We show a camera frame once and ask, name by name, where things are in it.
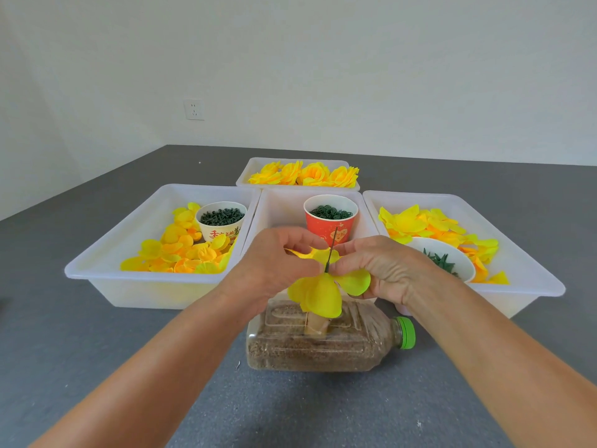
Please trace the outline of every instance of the pile of yellow petals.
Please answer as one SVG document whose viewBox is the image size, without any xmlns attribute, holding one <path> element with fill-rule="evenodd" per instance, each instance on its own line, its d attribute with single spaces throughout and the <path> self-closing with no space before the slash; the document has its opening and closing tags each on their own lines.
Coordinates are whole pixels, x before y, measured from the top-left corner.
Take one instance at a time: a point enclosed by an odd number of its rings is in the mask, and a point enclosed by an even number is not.
<svg viewBox="0 0 597 448">
<path fill-rule="evenodd" d="M 211 242 L 201 240 L 201 231 L 195 215 L 197 203 L 179 207 L 172 213 L 174 223 L 168 225 L 160 240 L 141 242 L 138 256 L 125 259 L 121 271 L 169 273 L 220 273 L 226 269 L 232 245 L 230 238 L 220 234 Z"/>
<path fill-rule="evenodd" d="M 359 177 L 359 169 L 354 166 L 340 166 L 334 171 L 321 162 L 303 168 L 303 162 L 280 165 L 272 162 L 249 178 L 250 184 L 304 185 L 318 187 L 353 188 Z"/>
<path fill-rule="evenodd" d="M 413 237 L 429 237 L 458 248 L 474 264 L 476 274 L 473 283 L 510 284 L 506 274 L 500 272 L 488 278 L 487 265 L 496 255 L 499 244 L 496 239 L 481 240 L 476 234 L 467 234 L 458 220 L 446 217 L 441 209 L 419 209 L 415 204 L 399 214 L 392 215 L 385 208 L 379 210 L 379 219 L 392 239 L 407 244 Z"/>
<path fill-rule="evenodd" d="M 325 264 L 330 255 L 330 249 L 311 250 L 309 254 L 293 253 L 304 259 L 315 259 Z M 340 255 L 336 250 L 332 251 L 330 264 L 338 261 Z M 288 288 L 288 297 L 292 301 L 300 303 L 305 312 L 313 312 L 325 318 L 336 318 L 342 313 L 342 296 L 338 285 L 351 296 L 360 296 L 367 290 L 371 283 L 371 276 L 368 271 L 360 269 L 347 273 L 341 277 L 322 273 L 317 277 L 301 278 L 295 281 Z"/>
</svg>

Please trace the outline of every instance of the electrical outlet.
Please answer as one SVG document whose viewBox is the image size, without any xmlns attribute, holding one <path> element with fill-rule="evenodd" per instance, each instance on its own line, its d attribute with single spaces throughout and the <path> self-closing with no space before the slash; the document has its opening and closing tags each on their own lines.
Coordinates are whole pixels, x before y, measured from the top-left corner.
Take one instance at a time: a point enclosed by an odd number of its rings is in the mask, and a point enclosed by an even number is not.
<svg viewBox="0 0 597 448">
<path fill-rule="evenodd" d="M 185 99 L 184 112 L 187 119 L 205 120 L 203 116 L 203 101 L 201 99 Z"/>
</svg>

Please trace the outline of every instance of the table surface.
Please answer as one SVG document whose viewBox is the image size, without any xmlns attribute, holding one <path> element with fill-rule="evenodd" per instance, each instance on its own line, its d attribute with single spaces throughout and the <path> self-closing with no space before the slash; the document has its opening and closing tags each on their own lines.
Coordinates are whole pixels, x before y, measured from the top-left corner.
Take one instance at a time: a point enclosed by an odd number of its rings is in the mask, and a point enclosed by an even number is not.
<svg viewBox="0 0 597 448">
<path fill-rule="evenodd" d="M 361 190 L 464 198 L 568 289 L 513 321 L 597 381 L 597 167 L 165 146 L 0 222 L 0 446 L 30 443 L 177 314 L 115 308 L 65 265 L 160 186 L 234 185 L 263 155 L 346 160 Z M 414 349 L 359 374 L 254 371 L 242 332 L 168 446 L 511 446 L 416 329 Z"/>
</svg>

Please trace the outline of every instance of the wall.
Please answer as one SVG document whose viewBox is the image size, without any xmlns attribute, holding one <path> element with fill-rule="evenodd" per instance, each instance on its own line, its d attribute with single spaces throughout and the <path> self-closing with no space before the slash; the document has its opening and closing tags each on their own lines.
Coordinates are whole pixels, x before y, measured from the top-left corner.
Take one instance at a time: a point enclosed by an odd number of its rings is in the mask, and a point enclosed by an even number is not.
<svg viewBox="0 0 597 448">
<path fill-rule="evenodd" d="M 84 180 L 167 143 L 597 165 L 597 0 L 1 1 Z"/>
<path fill-rule="evenodd" d="M 0 6 L 0 220 L 82 182 Z"/>
</svg>

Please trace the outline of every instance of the red paper cup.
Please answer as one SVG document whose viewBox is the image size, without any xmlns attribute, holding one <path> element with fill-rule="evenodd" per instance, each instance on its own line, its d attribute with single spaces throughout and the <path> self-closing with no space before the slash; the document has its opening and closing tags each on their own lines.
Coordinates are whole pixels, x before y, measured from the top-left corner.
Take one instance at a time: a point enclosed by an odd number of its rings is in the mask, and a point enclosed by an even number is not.
<svg viewBox="0 0 597 448">
<path fill-rule="evenodd" d="M 316 209 L 321 205 L 329 204 L 339 211 L 352 212 L 352 217 L 344 218 L 342 220 L 326 220 L 324 218 L 315 217 L 310 214 L 310 211 Z M 354 218 L 359 213 L 359 207 L 354 201 L 346 196 L 340 195 L 316 195 L 304 202 L 304 213 L 307 217 L 307 229 L 313 234 L 317 234 L 325 240 L 331 247 L 332 239 L 334 238 L 334 231 L 336 232 L 336 240 L 334 245 L 343 244 L 350 238 L 350 230 L 354 223 Z"/>
</svg>

